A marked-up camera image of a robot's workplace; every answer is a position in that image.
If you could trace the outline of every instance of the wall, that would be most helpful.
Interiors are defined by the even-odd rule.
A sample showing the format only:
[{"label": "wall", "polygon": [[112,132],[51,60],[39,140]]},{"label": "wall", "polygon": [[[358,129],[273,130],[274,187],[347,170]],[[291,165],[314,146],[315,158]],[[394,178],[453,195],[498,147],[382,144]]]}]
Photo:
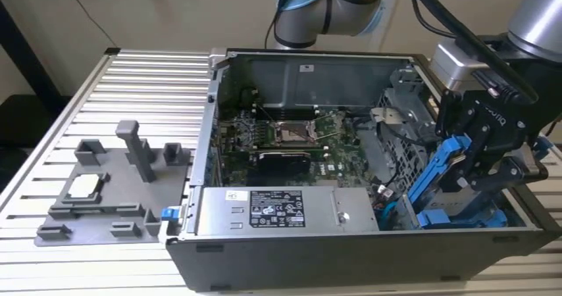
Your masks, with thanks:
[{"label": "wall", "polygon": [[[263,46],[275,0],[80,0],[123,48],[208,51]],[[75,0],[3,0],[66,93],[96,64],[108,39]],[[359,51],[370,37],[322,36],[319,49]]]}]

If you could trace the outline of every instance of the warning label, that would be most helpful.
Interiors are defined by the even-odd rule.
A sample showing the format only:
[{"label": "warning label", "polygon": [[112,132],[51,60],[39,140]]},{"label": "warning label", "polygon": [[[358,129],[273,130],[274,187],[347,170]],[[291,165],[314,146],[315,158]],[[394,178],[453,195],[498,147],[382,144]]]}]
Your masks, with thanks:
[{"label": "warning label", "polygon": [[251,191],[250,225],[254,228],[305,227],[302,191]]}]

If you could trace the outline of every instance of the electrical wire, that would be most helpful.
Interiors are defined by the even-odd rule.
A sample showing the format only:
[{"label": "electrical wire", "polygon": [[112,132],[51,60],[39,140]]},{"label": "electrical wire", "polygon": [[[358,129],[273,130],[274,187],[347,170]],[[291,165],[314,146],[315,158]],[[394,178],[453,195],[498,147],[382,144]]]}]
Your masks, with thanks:
[{"label": "electrical wire", "polygon": [[382,185],[385,185],[386,187],[389,187],[389,185],[393,184],[393,182],[397,180],[398,175],[399,175],[399,171],[398,171],[398,157],[397,157],[397,154],[390,149],[389,145],[383,141],[381,141],[381,145],[383,146],[383,149],[385,149],[386,153],[390,154],[390,157],[393,158],[393,161],[394,161],[394,174],[390,177],[390,180],[387,182],[383,182],[382,183]]},{"label": "electrical wire", "polygon": [[279,14],[282,13],[282,8],[286,5],[289,0],[278,0],[278,7],[275,9],[275,15],[274,15],[274,19],[270,23],[269,29],[267,29],[267,33],[266,33],[266,38],[263,40],[263,48],[267,49],[267,40],[270,38],[270,33],[271,33],[271,29],[275,27],[275,24],[278,22],[279,19]]},{"label": "electrical wire", "polygon": [[560,121],[553,122],[553,124],[550,124],[550,127],[548,128],[548,131],[546,131],[546,134],[545,134],[546,137],[550,136],[552,133],[554,132],[554,128],[556,128],[556,125],[558,124],[558,122]]},{"label": "electrical wire", "polygon": [[386,122],[378,122],[377,124],[381,124],[381,125],[386,128],[386,130],[390,132],[390,134],[391,134],[394,137],[399,138],[401,140],[406,141],[407,143],[411,143],[413,145],[426,147],[426,144],[425,144],[423,142],[421,142],[421,141],[418,141],[418,140],[413,140],[411,138],[409,138],[409,137],[406,137],[405,135],[399,134],[399,133],[398,133],[398,132],[393,129],[393,127],[390,127],[390,125],[389,125]]},{"label": "electrical wire", "polygon": [[507,63],[498,57],[489,46],[470,31],[465,24],[450,13],[439,0],[419,0],[431,12],[433,16],[439,20],[441,24],[455,34],[457,38],[463,41],[474,53],[479,55],[479,59],[485,62],[490,69],[503,78],[506,83],[517,90],[517,96],[510,100],[517,105],[531,105],[538,101],[537,91],[529,82],[513,70]]},{"label": "electrical wire", "polygon": [[271,117],[270,113],[267,113],[266,109],[262,107],[262,105],[256,104],[256,106],[260,108],[260,110],[263,111],[263,114],[266,114],[267,118],[270,119],[271,122],[275,122],[274,118]]},{"label": "electrical wire", "polygon": [[437,27],[431,26],[430,23],[427,23],[427,21],[423,19],[422,12],[419,11],[418,0],[413,0],[413,8],[414,8],[415,18],[418,19],[418,22],[422,24],[422,26],[426,28],[427,31],[443,37],[457,38],[455,34],[447,31],[439,30]]},{"label": "electrical wire", "polygon": [[363,124],[363,123],[367,123],[367,122],[370,122],[370,121],[371,121],[371,117],[370,117],[370,116],[361,117],[361,118],[355,119],[355,120],[351,122],[351,127],[353,127],[353,128],[355,128],[355,129],[359,129],[359,128],[358,128],[358,125],[359,125],[359,124]]},{"label": "electrical wire", "polygon": [[102,31],[102,33],[104,33],[107,39],[111,41],[114,47],[116,47],[116,43],[114,41],[114,39],[111,38],[111,36],[108,35],[108,33],[106,32],[106,30],[103,29],[103,27],[99,25],[99,23],[96,22],[96,20],[91,17],[88,10],[86,9],[84,5],[82,4],[80,0],[76,0],[76,2],[80,5],[82,10],[86,13],[86,16],[88,17],[90,21],[92,21],[92,23],[98,26],[99,30]]}]

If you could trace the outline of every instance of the slotted metal surface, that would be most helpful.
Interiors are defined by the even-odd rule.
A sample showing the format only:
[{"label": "slotted metal surface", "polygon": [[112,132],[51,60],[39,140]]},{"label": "slotted metal surface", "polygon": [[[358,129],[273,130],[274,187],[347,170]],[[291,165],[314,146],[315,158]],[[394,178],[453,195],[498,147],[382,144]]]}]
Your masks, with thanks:
[{"label": "slotted metal surface", "polygon": [[[0,291],[18,296],[195,295],[159,243],[39,248],[32,238],[71,173],[80,139],[98,138],[108,147],[124,147],[112,134],[119,120],[132,118],[154,147],[179,141],[194,149],[208,82],[203,53],[122,51],[102,59],[0,195]],[[530,187],[562,224],[561,153],[553,151],[544,162],[550,179]],[[499,261],[463,283],[291,289],[254,295],[552,296],[562,294],[561,276],[558,240],[527,257]]]}]

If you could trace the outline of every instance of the metal case panel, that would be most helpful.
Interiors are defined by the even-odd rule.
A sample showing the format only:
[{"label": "metal case panel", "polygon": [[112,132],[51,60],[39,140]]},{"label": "metal case panel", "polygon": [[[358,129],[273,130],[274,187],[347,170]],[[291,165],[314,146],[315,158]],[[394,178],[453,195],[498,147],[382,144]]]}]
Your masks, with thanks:
[{"label": "metal case panel", "polygon": [[195,291],[467,280],[498,260],[526,255],[553,237],[542,231],[168,240]]}]

